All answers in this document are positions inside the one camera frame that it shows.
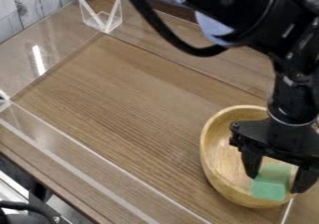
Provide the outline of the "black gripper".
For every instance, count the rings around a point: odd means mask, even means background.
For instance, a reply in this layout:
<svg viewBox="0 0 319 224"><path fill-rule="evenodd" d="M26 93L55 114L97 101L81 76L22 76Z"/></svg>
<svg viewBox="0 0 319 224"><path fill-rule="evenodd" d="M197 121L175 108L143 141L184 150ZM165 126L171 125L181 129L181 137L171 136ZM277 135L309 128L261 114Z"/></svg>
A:
<svg viewBox="0 0 319 224"><path fill-rule="evenodd" d="M262 159L293 164L292 193L308 192L319 180L319 133L310 126L285 125L274 119L237 120L230 144L238 147L246 174L256 179Z"/></svg>

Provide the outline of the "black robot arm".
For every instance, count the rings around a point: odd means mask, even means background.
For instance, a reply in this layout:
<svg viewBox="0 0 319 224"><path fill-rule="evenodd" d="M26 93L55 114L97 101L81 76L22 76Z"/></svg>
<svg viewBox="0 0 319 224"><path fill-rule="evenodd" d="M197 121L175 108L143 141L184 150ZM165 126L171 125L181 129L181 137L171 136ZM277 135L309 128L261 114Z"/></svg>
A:
<svg viewBox="0 0 319 224"><path fill-rule="evenodd" d="M273 61L276 82L269 116L232 124L230 144L238 147L246 174L257 178L266 157L298 166L293 193L319 180L319 1L177 0L196 11L198 25L214 45L189 45L165 24L147 0L130 0L163 39L179 50L213 57L249 46Z"/></svg>

